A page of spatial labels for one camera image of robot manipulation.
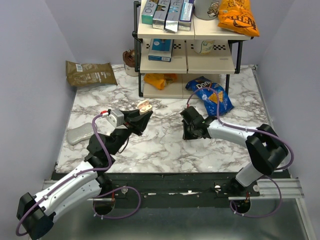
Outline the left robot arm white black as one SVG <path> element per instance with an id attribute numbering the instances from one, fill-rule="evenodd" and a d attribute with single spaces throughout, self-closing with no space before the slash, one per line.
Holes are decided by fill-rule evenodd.
<path id="1" fill-rule="evenodd" d="M 35 194 L 26 192 L 18 202 L 19 220 L 15 234 L 39 240 L 54 223 L 77 204 L 95 197 L 107 197 L 111 185 L 105 178 L 115 162 L 113 155 L 132 134 L 141 136 L 153 114 L 152 110 L 102 111 L 91 122 L 92 136 L 88 155 L 59 181 Z"/>

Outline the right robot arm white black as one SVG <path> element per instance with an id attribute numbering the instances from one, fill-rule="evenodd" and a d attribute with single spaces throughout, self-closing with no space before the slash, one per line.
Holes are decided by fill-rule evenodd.
<path id="1" fill-rule="evenodd" d="M 249 185 L 266 175 L 270 176 L 289 151 L 268 124 L 257 128 L 221 123 L 217 117 L 203 118 L 193 107 L 185 108 L 180 115 L 183 123 L 183 139 L 220 139 L 245 147 L 250 163 L 242 168 L 230 181 L 230 191 L 241 196 Z"/>

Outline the beige earbud charging case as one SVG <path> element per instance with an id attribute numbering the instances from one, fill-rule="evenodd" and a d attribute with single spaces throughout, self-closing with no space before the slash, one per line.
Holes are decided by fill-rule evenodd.
<path id="1" fill-rule="evenodd" d="M 145 99 L 137 104 L 137 109 L 139 110 L 139 114 L 143 115 L 147 112 L 153 111 L 153 106 L 150 104 L 150 101 Z"/>

